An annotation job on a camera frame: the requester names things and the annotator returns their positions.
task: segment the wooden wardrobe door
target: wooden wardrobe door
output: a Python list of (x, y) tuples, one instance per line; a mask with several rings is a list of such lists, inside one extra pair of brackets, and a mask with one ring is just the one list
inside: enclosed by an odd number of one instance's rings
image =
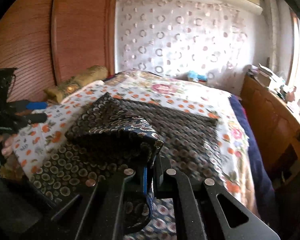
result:
[(264, 93), (264, 101), (260, 105), (260, 138), (258, 141), (258, 147), (260, 152), (266, 152), (268, 145), (271, 143), (270, 138), (273, 134), (277, 122), (278, 122), (278, 115), (276, 113), (276, 109), (273, 103), (266, 98), (267, 92)]
[(108, 24), (106, 25), (106, 66), (109, 75), (114, 75), (114, 25), (115, 25), (115, 5), (117, 0), (110, 0), (109, 6), (106, 7), (106, 15), (108, 15)]
[(51, 43), (57, 83), (106, 65), (110, 0), (53, 0)]
[(248, 116), (253, 117), (249, 119), (249, 123), (253, 130), (258, 145), (263, 133), (263, 129), (261, 125), (262, 116), (260, 113), (260, 106), (262, 105), (262, 102), (263, 102), (263, 96), (261, 91), (259, 89), (255, 89), (251, 97), (250, 103), (252, 107), (250, 109), (250, 112), (248, 113), (249, 114)]
[(9, 101), (45, 99), (55, 85), (50, 20), (53, 0), (16, 0), (0, 20), (0, 68), (17, 67)]
[(292, 128), (289, 121), (282, 116), (278, 117), (277, 126), (269, 136), (269, 142), (262, 155), (266, 171), (269, 171), (288, 147), (292, 137)]

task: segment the navy blue blanket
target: navy blue blanket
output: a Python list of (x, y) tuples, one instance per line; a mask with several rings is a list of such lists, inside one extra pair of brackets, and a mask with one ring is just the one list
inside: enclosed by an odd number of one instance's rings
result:
[(236, 96), (229, 98), (231, 107), (236, 115), (239, 124), (249, 137), (248, 155), (251, 166), (252, 179), (255, 188), (256, 201), (261, 219), (274, 230), (279, 228), (279, 216), (275, 202), (274, 189), (266, 170), (263, 166), (261, 154), (254, 138), (251, 127), (246, 118), (245, 112)]

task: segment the bed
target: bed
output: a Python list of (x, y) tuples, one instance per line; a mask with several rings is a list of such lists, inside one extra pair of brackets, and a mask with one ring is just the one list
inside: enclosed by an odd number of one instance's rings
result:
[[(194, 82), (162, 78), (142, 71), (127, 71), (114, 76), (104, 85), (89, 84), (60, 105), (50, 104), (44, 112), (46, 123), (22, 129), (14, 141), (18, 161), (31, 177), (54, 150), (66, 141), (65, 133), (84, 106), (109, 92), (113, 98), (160, 104), (186, 113), (218, 119), (218, 146), (224, 175), (223, 186), (238, 201), (276, 229), (274, 192), (262, 164), (251, 128), (238, 99), (228, 92)], [(172, 200), (156, 200), (149, 225), (126, 239), (175, 238)]]

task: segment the hand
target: hand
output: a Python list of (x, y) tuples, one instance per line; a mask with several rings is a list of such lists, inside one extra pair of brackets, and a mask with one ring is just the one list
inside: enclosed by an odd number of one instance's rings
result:
[[(0, 142), (2, 142), (3, 140), (3, 136), (0, 135)], [(2, 148), (2, 155), (4, 157), (8, 157), (11, 155), (12, 153), (12, 143), (13, 143), (13, 137), (10, 136), (5, 142), (4, 142), (4, 145), (3, 145), (3, 148)]]

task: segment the dark patterned fabric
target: dark patterned fabric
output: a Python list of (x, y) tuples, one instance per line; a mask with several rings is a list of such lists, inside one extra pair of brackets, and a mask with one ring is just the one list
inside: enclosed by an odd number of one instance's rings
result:
[[(47, 197), (60, 202), (76, 190), (76, 184), (88, 178), (100, 181), (128, 167), (151, 167), (162, 147), (160, 154), (190, 178), (209, 177), (223, 185), (219, 179), (223, 174), (217, 123), (216, 119), (155, 104), (113, 99), (107, 93), (80, 116), (66, 134), (67, 144), (31, 180)], [(128, 232), (136, 232), (148, 223), (152, 205), (153, 219), (143, 230), (126, 238), (175, 236), (172, 200), (155, 200), (152, 204), (152, 197), (149, 183), (147, 196), (128, 199)]]
[(96, 161), (124, 159), (152, 166), (163, 142), (144, 117), (128, 112), (120, 103), (104, 94), (79, 117), (66, 137), (94, 152)]

